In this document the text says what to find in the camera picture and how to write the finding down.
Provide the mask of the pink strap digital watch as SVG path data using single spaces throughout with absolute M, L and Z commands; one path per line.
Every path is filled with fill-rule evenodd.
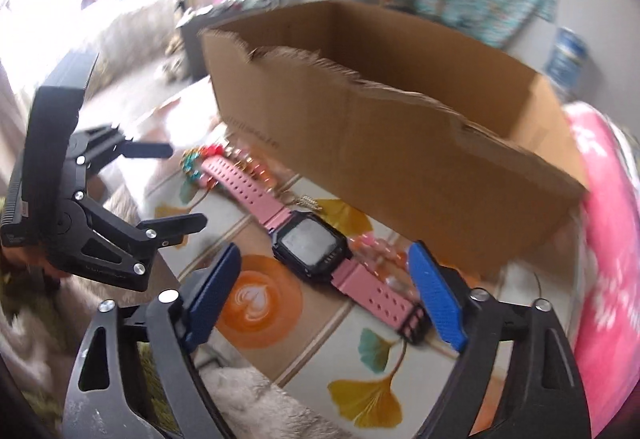
M 393 289 L 356 258 L 346 235 L 310 211 L 286 206 L 224 156 L 206 158 L 202 168 L 267 231 L 280 263 L 304 280 L 332 286 L 407 343 L 424 341 L 431 320 L 422 303 Z

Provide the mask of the pink floral blanket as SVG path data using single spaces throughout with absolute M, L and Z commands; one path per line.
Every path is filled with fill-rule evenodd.
M 597 436 L 639 381 L 639 141 L 585 102 L 564 112 L 588 182 L 587 285 L 575 358 Z

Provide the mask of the dark grey cabinet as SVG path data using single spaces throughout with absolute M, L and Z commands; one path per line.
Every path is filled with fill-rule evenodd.
M 194 81 L 198 81 L 207 75 L 200 32 L 203 29 L 228 22 L 237 15 L 236 12 L 232 11 L 222 12 L 221 14 L 213 14 L 213 12 L 193 14 L 177 24 L 183 41 L 184 52 L 186 52 L 189 72 Z

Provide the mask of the patterned vinyl tablecloth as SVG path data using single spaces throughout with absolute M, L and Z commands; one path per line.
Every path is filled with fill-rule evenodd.
M 80 112 L 86 127 L 108 122 L 127 134 L 166 141 L 177 150 L 228 140 L 244 159 L 257 159 L 263 186 L 280 199 L 317 199 L 321 212 L 347 235 L 402 235 L 355 208 L 266 152 L 222 119 L 210 76 L 178 94 L 163 84 L 127 79 L 100 92 Z M 224 242 L 242 251 L 242 272 L 217 329 L 253 367 L 292 397 L 363 438 L 405 437 L 420 424 L 419 407 L 432 404 L 454 356 L 434 336 L 408 345 L 390 327 L 330 285 L 298 277 L 273 257 L 266 230 L 222 186 L 195 191 L 167 162 L 119 160 L 113 184 L 126 188 L 140 217 L 204 214 L 208 222 L 186 243 L 163 251 L 173 277 L 201 266 Z M 503 301 L 551 301 L 570 335 L 582 303 L 574 293 L 577 210 L 548 240 L 510 260 L 496 274 L 469 274 Z

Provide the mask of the brown cardboard box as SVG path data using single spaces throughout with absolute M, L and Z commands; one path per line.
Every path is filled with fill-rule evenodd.
M 586 193 L 548 79 L 445 26 L 326 0 L 201 40 L 234 132 L 448 266 L 491 277 Z

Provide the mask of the blue water jug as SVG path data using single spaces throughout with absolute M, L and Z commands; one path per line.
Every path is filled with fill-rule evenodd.
M 573 92 L 588 60 L 588 44 L 574 30 L 559 27 L 546 65 L 546 75 L 563 93 Z

